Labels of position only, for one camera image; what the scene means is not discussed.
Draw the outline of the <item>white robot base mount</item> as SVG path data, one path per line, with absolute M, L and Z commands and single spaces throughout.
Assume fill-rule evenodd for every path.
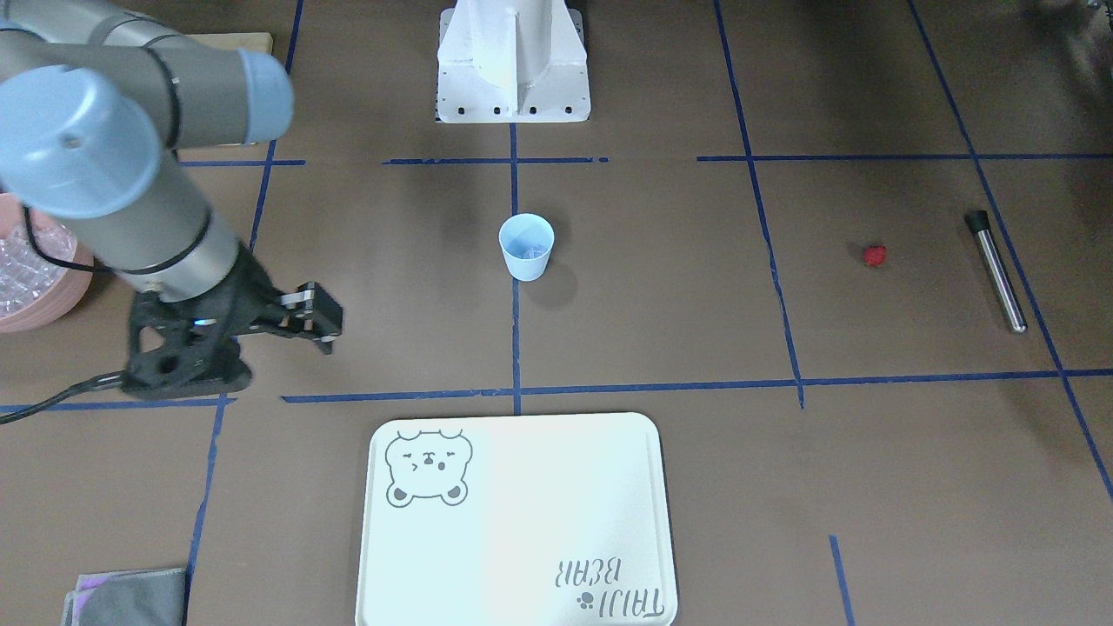
M 565 1 L 457 1 L 440 14 L 435 119 L 585 123 L 582 12 Z

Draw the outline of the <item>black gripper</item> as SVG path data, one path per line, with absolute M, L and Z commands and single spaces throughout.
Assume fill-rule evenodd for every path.
M 134 296 L 128 317 L 128 358 L 122 390 L 144 401 L 230 395 L 253 381 L 236 336 L 302 338 L 322 354 L 334 353 L 344 332 L 344 309 L 318 282 L 280 296 L 250 250 L 238 251 L 230 273 L 215 288 L 167 303 L 154 291 Z M 283 324 L 259 321 L 285 309 Z

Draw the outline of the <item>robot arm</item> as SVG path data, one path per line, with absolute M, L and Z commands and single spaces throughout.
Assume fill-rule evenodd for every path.
M 253 380 L 240 336 L 333 352 L 338 302 L 315 282 L 276 288 L 178 159 L 289 129 L 293 84 L 270 53 L 199 43 L 109 1 L 4 1 L 1 99 L 4 190 L 135 292 L 124 370 L 59 400 L 238 392 Z

